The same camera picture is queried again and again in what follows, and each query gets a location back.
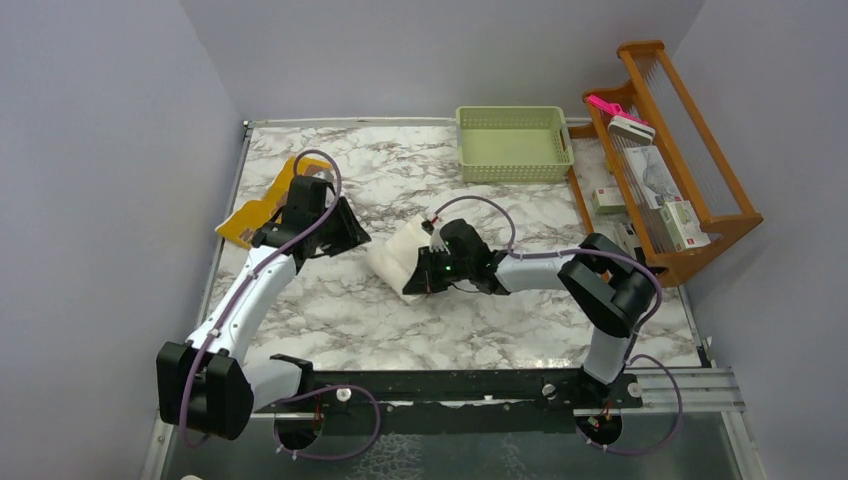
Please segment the white towel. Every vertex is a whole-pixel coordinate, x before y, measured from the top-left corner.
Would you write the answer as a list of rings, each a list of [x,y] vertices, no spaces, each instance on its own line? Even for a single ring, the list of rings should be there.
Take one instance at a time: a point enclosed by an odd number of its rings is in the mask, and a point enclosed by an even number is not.
[[[424,294],[404,294],[417,265],[418,249],[430,245],[431,235],[422,227],[421,214],[410,217],[391,237],[368,249],[368,267],[407,304],[421,302]]]

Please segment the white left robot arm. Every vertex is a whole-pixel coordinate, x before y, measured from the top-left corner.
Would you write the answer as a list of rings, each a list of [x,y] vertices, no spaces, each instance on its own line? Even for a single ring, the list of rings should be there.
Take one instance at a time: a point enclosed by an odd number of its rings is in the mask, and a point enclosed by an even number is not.
[[[306,261],[369,242],[338,184],[296,176],[286,203],[253,235],[244,266],[202,324],[156,357],[159,415],[183,431],[236,439],[251,415],[276,401],[313,401],[312,364],[277,354],[247,367],[249,345],[282,290]]]

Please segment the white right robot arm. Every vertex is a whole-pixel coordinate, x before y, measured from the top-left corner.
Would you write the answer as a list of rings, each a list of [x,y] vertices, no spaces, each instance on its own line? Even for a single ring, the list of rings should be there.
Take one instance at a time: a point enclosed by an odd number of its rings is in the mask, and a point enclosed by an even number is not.
[[[416,249],[400,283],[403,294],[435,294],[461,281],[488,295],[566,291],[593,326],[578,396],[600,407],[616,395],[637,332],[662,303],[662,287],[648,267],[599,233],[574,249],[517,254],[490,248],[462,219],[430,232],[430,245]]]

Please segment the yellow bear towel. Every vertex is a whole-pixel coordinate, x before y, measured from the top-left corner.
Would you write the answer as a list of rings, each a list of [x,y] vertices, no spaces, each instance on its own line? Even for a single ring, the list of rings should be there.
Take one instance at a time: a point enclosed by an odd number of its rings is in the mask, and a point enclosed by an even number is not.
[[[331,165],[310,157],[295,164],[295,158],[290,157],[263,196],[258,200],[248,200],[243,206],[236,208],[215,228],[215,232],[237,247],[250,248],[254,234],[287,202],[290,184],[295,175],[311,176],[318,173],[332,174]]]

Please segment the green plastic basket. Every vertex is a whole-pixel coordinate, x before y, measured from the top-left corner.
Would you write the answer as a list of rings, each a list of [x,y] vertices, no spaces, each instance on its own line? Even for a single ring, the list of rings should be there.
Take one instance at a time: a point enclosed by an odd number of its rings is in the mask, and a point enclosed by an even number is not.
[[[556,106],[462,106],[457,151],[466,183],[557,183],[574,163]]]

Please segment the small white green box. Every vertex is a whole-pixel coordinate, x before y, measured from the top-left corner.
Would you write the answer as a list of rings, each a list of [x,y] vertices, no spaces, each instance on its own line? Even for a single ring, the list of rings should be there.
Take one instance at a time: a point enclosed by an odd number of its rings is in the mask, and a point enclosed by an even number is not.
[[[627,212],[626,203],[618,187],[595,189],[590,200],[595,214],[622,214]]]

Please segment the wooden rack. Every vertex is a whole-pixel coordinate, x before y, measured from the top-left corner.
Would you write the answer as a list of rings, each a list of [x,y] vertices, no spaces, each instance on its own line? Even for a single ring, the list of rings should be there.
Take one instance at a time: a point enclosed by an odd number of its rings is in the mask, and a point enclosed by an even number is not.
[[[639,174],[628,165],[624,150],[632,141],[609,133],[610,115],[595,106],[589,120],[569,128],[573,140],[587,139],[600,155],[601,181],[619,187],[635,227],[646,263],[665,287],[686,283],[719,255],[762,223],[726,156],[660,40],[634,41],[617,49],[628,80],[617,87],[587,91],[587,96],[619,104],[655,131],[654,145],[685,200],[693,207],[704,247],[673,246],[658,215],[638,189]]]

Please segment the clear plastic package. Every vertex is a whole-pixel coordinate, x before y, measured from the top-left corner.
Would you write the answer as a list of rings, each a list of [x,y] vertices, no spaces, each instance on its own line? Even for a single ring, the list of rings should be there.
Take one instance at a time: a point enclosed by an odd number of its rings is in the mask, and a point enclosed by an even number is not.
[[[656,146],[628,147],[624,155],[650,209],[684,200]]]

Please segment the pink clip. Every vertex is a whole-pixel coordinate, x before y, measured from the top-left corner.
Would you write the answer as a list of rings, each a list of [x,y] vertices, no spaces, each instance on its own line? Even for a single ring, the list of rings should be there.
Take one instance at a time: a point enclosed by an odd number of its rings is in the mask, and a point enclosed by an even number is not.
[[[638,124],[641,124],[641,125],[647,125],[646,121],[629,114],[618,103],[608,102],[608,101],[603,100],[602,98],[600,98],[599,96],[594,95],[594,94],[587,95],[584,98],[584,100],[589,105],[592,105],[592,106],[596,107],[597,109],[599,109],[599,110],[603,111],[604,113],[607,113],[607,114],[609,114],[613,117],[619,116],[619,117],[625,118],[629,121],[632,121],[632,122],[635,122],[635,123],[638,123]]]

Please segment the white grey box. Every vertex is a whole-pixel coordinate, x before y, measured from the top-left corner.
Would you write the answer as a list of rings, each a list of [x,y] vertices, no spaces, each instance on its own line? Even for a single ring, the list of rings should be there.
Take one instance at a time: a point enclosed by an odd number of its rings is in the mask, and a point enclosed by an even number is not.
[[[610,134],[628,139],[640,146],[651,145],[656,134],[651,126],[622,115],[612,116],[607,130]]]

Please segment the white green box upper shelf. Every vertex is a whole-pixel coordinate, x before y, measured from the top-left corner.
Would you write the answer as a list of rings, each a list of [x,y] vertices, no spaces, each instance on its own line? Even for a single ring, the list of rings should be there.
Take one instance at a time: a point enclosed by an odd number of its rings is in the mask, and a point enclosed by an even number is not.
[[[689,201],[666,202],[660,208],[663,224],[675,252],[706,247],[709,236],[700,228],[700,221]]]

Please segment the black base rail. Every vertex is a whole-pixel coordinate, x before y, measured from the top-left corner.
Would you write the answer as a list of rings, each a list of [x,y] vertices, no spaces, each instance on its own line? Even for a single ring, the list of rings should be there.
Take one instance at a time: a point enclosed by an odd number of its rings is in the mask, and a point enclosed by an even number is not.
[[[323,393],[261,411],[284,427],[333,436],[369,434],[375,425],[383,434],[572,434],[583,417],[642,408],[629,390],[636,382],[623,374],[592,387],[578,368],[317,371],[306,389]]]

